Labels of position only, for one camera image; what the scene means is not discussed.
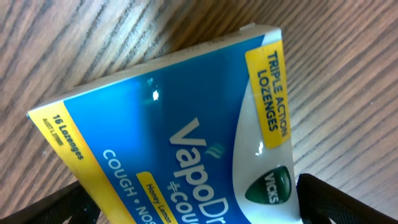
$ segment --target table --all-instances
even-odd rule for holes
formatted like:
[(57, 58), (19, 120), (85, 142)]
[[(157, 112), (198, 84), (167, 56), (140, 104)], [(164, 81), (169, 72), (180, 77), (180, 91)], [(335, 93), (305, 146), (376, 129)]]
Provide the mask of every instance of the table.
[(0, 218), (75, 181), (29, 109), (250, 22), (284, 33), (296, 175), (398, 218), (398, 1), (3, 0), (0, 21)]

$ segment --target wooden table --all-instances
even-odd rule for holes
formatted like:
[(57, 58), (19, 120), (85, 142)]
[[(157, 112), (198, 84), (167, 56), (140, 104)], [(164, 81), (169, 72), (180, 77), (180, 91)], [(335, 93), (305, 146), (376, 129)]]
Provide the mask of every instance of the wooden table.
[(29, 109), (250, 22), (284, 31), (296, 174), (398, 218), (398, 1), (2, 0), (0, 21), (0, 218), (75, 181)]

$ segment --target wood grain surface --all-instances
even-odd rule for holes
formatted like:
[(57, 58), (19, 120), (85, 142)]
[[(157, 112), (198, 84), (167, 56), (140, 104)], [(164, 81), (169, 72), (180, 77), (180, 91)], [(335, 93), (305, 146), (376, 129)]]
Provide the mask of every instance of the wood grain surface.
[(398, 1), (2, 0), (0, 22), (0, 218), (75, 181), (29, 109), (250, 22), (284, 33), (296, 175), (398, 218)]

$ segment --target yellow label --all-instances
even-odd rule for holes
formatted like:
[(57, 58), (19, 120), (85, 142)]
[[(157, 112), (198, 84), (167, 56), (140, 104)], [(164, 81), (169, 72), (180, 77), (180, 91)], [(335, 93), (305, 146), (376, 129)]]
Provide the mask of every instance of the yellow label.
[(28, 113), (44, 137), (113, 223), (136, 223), (113, 189), (62, 101)]
[(150, 172), (141, 172), (137, 174), (137, 178), (163, 223), (177, 224), (177, 220), (167, 205), (152, 174)]
[(278, 147), (290, 139), (282, 41), (246, 52), (246, 63), (265, 145)]

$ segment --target green badge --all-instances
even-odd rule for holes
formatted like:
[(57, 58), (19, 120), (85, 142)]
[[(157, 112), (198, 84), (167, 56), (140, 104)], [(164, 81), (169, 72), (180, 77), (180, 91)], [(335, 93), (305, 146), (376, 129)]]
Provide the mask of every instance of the green badge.
[(277, 205), (286, 202), (292, 193), (290, 175), (285, 166), (272, 169), (258, 178), (244, 195), (256, 203)]

